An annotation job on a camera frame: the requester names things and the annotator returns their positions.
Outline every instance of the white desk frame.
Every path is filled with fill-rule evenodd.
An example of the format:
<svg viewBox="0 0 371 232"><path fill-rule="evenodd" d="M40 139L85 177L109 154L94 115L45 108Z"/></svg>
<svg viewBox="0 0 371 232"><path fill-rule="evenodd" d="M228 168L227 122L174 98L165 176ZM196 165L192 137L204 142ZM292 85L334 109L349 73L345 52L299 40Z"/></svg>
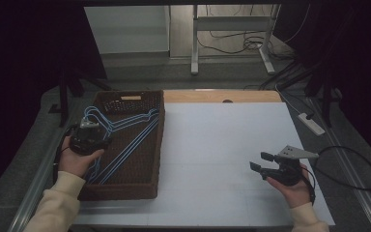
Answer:
<svg viewBox="0 0 371 232"><path fill-rule="evenodd" d="M263 44L259 51L269 74L274 74L269 57L268 43L278 17L280 5L275 5L271 16L198 16L198 5L193 6L193 33L191 74L198 74L198 41L199 31L265 31Z"/></svg>

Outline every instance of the hand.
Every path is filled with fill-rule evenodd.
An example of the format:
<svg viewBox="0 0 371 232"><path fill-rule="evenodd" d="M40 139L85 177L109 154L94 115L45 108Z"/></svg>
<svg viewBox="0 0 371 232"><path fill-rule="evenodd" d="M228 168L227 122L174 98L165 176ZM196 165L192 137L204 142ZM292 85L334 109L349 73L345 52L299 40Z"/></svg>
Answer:
<svg viewBox="0 0 371 232"><path fill-rule="evenodd" d="M302 170L302 175L306 177L306 179L309 179L308 172L306 170ZM284 186L271 177L267 177L267 182L270 183L270 185L272 185L274 188L278 189L282 195L284 195L285 200L288 202L288 205L291 209L311 201L308 187L303 180L291 187Z"/></svg>
<svg viewBox="0 0 371 232"><path fill-rule="evenodd" d="M59 171L65 171L78 177L83 177L89 164L96 158L100 157L104 153L104 150L97 150L90 156L80 156L69 148L70 142L71 137L65 137L62 144L63 152L59 161Z"/></svg>

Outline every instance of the sleeve cuff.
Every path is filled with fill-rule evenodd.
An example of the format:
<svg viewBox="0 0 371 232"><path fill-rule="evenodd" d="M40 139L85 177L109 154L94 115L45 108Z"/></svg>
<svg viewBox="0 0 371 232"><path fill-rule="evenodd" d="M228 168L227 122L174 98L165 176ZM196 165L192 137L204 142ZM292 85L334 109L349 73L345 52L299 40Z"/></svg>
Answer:
<svg viewBox="0 0 371 232"><path fill-rule="evenodd" d="M75 176L69 172L59 171L58 179L55 185L52 187L52 190L58 190L77 198L85 183L86 181L78 176Z"/></svg>
<svg viewBox="0 0 371 232"><path fill-rule="evenodd" d="M294 224L310 225L319 221L310 202L291 209L291 214Z"/></svg>

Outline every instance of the woven tray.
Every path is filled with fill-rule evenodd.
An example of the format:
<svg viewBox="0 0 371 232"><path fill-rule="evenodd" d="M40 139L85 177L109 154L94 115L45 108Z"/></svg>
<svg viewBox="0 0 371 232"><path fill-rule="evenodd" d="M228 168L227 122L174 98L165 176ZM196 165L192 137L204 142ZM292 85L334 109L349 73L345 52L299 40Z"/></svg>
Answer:
<svg viewBox="0 0 371 232"><path fill-rule="evenodd" d="M162 91L107 91L96 94L94 104L110 121L159 109L158 124L103 185L88 184L80 192L83 201L153 199L157 197L160 147L164 128ZM112 134L113 141L101 157L100 170L116 158L146 127L140 123Z"/></svg>

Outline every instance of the white tabletop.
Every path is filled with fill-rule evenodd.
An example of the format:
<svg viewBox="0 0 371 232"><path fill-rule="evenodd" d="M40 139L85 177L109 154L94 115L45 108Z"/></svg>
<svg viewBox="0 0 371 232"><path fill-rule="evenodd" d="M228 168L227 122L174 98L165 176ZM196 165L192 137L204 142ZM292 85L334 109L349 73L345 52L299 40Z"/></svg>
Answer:
<svg viewBox="0 0 371 232"><path fill-rule="evenodd" d="M140 227L263 227L291 225L282 195L249 162L286 145L302 148L282 102L166 103L158 197L82 202L75 224ZM309 169L306 159L301 161ZM333 225L317 185L314 209Z"/></svg>

